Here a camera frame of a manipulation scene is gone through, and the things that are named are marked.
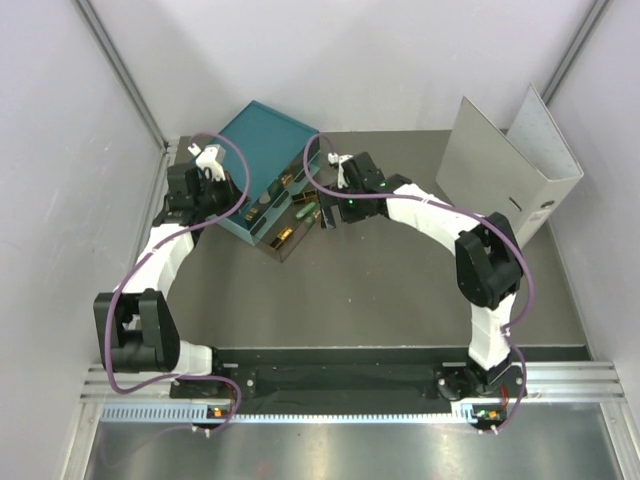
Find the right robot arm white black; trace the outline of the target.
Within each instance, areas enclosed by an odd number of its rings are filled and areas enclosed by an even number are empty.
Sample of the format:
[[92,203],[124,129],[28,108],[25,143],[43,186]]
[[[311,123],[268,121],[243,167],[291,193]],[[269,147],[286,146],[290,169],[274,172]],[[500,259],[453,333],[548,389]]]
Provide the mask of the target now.
[[381,215],[453,255],[458,288],[471,308],[471,341],[464,366],[437,371],[437,389],[448,400],[492,394],[510,367],[506,326],[523,276],[509,220],[498,212],[467,215],[402,175],[385,176],[366,152],[327,159],[337,178],[318,195],[323,227]]

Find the clear drawer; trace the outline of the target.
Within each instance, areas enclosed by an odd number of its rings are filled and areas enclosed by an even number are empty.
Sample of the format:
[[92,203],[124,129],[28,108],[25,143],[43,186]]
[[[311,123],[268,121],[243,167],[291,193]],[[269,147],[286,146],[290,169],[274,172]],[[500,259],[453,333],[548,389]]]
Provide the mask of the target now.
[[320,222],[315,190],[285,194],[277,208],[262,217],[251,230],[254,244],[278,262],[284,262],[304,236]]
[[303,168],[303,150],[287,164],[285,159],[284,154],[263,155],[250,167],[258,190],[249,195],[249,205],[244,211],[243,220],[248,228],[265,219],[276,208],[276,203],[284,199],[285,192],[292,194],[295,187],[302,187],[308,181]]

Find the teal drawer organizer box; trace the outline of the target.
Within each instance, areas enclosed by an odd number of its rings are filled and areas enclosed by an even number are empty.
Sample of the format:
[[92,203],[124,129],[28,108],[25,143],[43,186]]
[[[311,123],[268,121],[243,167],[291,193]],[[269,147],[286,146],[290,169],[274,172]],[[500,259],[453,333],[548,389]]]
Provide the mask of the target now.
[[248,187],[245,204],[220,225],[254,246],[267,238],[290,204],[319,171],[318,130],[258,101],[250,102],[222,130],[237,146],[224,144],[224,168],[239,189]]

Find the gold black lipstick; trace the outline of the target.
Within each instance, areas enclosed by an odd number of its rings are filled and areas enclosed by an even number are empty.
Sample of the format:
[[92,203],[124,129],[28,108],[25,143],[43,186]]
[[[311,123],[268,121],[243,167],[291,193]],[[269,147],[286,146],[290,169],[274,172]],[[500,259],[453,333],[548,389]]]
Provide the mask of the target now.
[[293,232],[294,232],[294,230],[291,227],[283,228],[276,235],[276,237],[270,242],[269,246],[273,250],[279,250],[284,245],[284,243],[287,241],[287,239],[292,235]]
[[308,190],[302,191],[291,196],[291,201],[294,205],[306,205],[317,200],[317,191]]

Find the green mascara tube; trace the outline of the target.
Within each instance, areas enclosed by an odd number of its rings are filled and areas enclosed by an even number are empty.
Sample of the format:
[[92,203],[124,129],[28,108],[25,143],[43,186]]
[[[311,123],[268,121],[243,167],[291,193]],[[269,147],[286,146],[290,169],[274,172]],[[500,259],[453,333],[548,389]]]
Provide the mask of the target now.
[[309,213],[311,213],[317,206],[316,202],[310,202],[308,204],[306,204],[304,207],[301,207],[296,213],[295,213],[295,218],[297,220],[301,220],[303,219],[306,215],[308,215]]

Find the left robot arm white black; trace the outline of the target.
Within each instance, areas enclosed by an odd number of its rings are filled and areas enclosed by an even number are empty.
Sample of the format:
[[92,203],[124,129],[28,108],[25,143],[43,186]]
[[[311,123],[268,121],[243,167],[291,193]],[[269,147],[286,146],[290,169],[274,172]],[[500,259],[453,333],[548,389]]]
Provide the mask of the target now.
[[181,264],[194,250],[202,224],[233,211],[245,198],[217,160],[173,165],[168,191],[136,265],[112,292],[93,303],[103,366],[113,373],[192,376],[205,396],[226,387],[214,349],[180,338],[167,297]]

